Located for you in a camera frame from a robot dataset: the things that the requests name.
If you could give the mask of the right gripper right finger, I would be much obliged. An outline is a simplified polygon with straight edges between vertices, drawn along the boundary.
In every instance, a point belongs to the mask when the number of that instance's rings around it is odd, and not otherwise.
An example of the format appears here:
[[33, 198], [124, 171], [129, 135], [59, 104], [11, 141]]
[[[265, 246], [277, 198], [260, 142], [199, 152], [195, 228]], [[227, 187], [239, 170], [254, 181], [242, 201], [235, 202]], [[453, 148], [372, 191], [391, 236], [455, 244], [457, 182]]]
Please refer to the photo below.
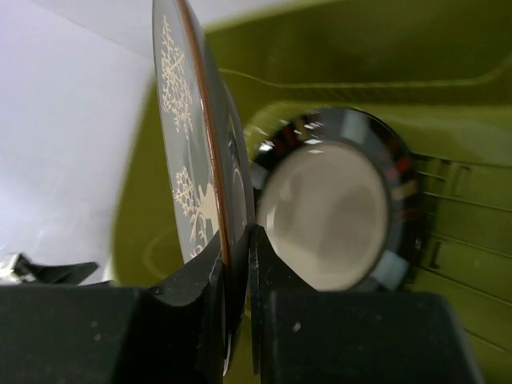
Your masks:
[[432, 293], [321, 292], [254, 226], [254, 372], [263, 383], [481, 383], [462, 324]]

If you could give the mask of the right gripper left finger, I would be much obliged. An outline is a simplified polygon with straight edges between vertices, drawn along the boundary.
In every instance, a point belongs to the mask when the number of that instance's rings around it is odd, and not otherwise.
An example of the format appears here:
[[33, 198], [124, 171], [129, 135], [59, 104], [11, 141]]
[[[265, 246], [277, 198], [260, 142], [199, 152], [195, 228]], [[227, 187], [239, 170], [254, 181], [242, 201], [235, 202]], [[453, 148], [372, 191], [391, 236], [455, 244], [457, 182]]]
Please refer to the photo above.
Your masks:
[[149, 288], [84, 285], [92, 262], [1, 262], [4, 383], [220, 383], [220, 241]]

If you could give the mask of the dark grey deer plate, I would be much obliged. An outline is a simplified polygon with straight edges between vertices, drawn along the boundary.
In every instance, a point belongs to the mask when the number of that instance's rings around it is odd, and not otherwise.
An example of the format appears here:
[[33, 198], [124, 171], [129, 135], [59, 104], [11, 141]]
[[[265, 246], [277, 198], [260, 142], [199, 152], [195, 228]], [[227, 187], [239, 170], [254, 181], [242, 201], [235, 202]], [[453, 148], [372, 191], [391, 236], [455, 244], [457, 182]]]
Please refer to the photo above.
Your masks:
[[179, 243], [185, 262], [218, 241], [225, 274], [228, 358], [242, 323], [250, 229], [249, 159], [231, 93], [191, 5], [155, 1], [152, 29], [158, 105]]

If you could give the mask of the large patterned rim plate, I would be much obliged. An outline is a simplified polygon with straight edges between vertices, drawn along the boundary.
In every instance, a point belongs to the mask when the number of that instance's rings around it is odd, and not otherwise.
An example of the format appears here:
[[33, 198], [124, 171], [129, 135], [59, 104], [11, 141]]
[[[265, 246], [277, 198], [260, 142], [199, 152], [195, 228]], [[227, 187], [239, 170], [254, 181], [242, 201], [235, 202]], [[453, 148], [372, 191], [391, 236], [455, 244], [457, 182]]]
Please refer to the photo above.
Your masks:
[[247, 133], [256, 219], [320, 291], [397, 290], [424, 234], [412, 155], [381, 119], [323, 107]]

